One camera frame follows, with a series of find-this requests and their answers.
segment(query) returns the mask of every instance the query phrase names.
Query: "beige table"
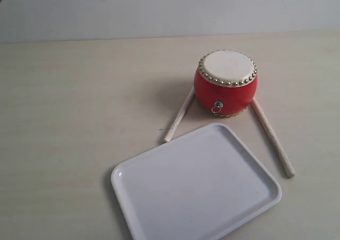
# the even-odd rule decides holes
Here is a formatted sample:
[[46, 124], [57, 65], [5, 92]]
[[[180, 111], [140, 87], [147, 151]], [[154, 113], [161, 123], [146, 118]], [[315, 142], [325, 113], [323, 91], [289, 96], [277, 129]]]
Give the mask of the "beige table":
[[250, 108], [225, 119], [194, 103], [175, 136], [223, 122], [283, 189], [225, 239], [339, 239], [340, 31], [0, 45], [0, 238], [131, 239], [111, 171], [158, 145], [217, 49], [256, 60], [258, 102], [297, 173], [285, 178]]

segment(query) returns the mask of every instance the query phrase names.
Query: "white wall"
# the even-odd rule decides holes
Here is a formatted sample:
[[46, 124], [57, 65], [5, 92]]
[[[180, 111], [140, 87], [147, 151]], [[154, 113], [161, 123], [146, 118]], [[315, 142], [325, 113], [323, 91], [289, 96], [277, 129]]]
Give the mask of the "white wall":
[[2, 0], [0, 42], [340, 28], [340, 0]]

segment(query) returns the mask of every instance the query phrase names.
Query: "tray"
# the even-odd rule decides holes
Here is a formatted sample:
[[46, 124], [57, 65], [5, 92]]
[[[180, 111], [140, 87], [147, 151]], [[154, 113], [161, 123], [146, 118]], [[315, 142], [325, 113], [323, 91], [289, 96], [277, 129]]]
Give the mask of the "tray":
[[135, 240], [217, 240], [274, 206], [281, 187], [213, 123], [120, 163], [112, 185]]

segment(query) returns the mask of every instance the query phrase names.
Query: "wooden drumstick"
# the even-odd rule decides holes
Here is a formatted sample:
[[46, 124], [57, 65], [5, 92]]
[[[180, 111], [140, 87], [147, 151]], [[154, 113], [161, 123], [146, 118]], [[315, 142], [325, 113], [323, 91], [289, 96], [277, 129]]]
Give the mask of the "wooden drumstick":
[[284, 152], [277, 136], [274, 133], [274, 130], [271, 128], [267, 118], [265, 117], [264, 112], [262, 111], [259, 103], [256, 101], [255, 98], [253, 98], [251, 105], [257, 115], [257, 117], [259, 118], [263, 128], [265, 129], [267, 136], [269, 137], [272, 145], [274, 146], [275, 150], [277, 151], [277, 155], [281, 161], [281, 164], [287, 174], [287, 176], [289, 178], [294, 177], [295, 176], [295, 170], [291, 164], [291, 162], [289, 161], [286, 153]]
[[188, 110], [188, 108], [189, 108], [194, 97], [195, 97], [195, 92], [194, 92], [194, 89], [192, 87], [188, 96], [186, 97], [181, 109], [178, 111], [176, 119], [174, 120], [170, 129], [168, 130], [168, 133], [166, 133], [166, 136], [164, 137], [165, 142], [169, 142], [171, 140], [171, 138], [173, 137], [173, 135], [175, 134], [177, 127], [179, 126], [184, 114]]

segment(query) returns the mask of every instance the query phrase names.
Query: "drum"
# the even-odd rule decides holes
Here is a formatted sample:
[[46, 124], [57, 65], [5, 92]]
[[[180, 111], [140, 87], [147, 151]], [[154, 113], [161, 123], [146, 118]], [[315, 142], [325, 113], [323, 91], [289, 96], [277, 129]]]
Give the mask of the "drum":
[[204, 109], [214, 115], [233, 116], [248, 106], [257, 83], [254, 61], [238, 52], [219, 50], [201, 58], [194, 92]]

